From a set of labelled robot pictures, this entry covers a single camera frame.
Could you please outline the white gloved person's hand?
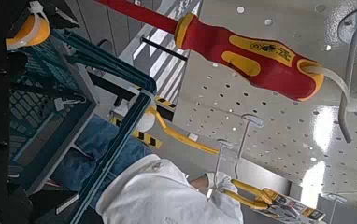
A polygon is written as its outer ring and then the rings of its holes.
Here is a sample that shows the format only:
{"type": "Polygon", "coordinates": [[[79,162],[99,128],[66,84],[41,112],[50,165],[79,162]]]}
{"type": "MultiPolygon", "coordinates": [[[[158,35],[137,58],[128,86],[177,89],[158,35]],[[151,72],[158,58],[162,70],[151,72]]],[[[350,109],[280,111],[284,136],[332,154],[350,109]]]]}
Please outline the white gloved person's hand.
{"type": "Polygon", "coordinates": [[[224,172],[206,173],[207,189],[213,189],[212,199],[225,197],[226,190],[237,193],[237,187],[232,183],[232,178],[224,172]]]}

